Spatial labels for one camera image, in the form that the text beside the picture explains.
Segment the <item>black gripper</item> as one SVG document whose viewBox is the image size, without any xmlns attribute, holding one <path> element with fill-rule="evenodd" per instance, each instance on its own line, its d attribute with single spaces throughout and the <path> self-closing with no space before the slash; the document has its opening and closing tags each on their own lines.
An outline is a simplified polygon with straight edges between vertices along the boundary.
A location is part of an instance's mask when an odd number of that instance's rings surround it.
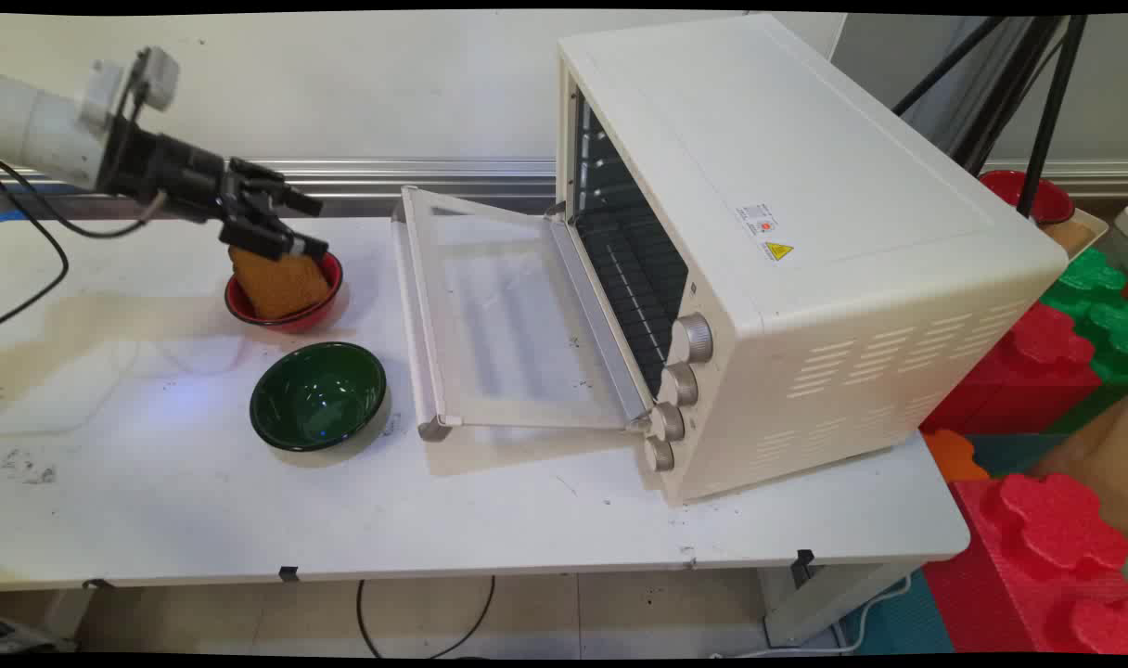
<svg viewBox="0 0 1128 668">
<path fill-rule="evenodd" d="M 97 175 L 98 193 L 126 196 L 144 206 L 159 194 L 162 210 L 194 223 L 222 221 L 219 240 L 233 249 L 268 261 L 306 255 L 321 261 L 329 244 L 296 232 L 274 214 L 226 216 L 224 178 L 235 179 L 243 199 L 263 197 L 302 216 L 321 216 L 323 202 L 289 185 L 287 177 L 259 162 L 226 157 L 164 133 L 152 133 L 131 120 L 111 122 Z"/>
</svg>

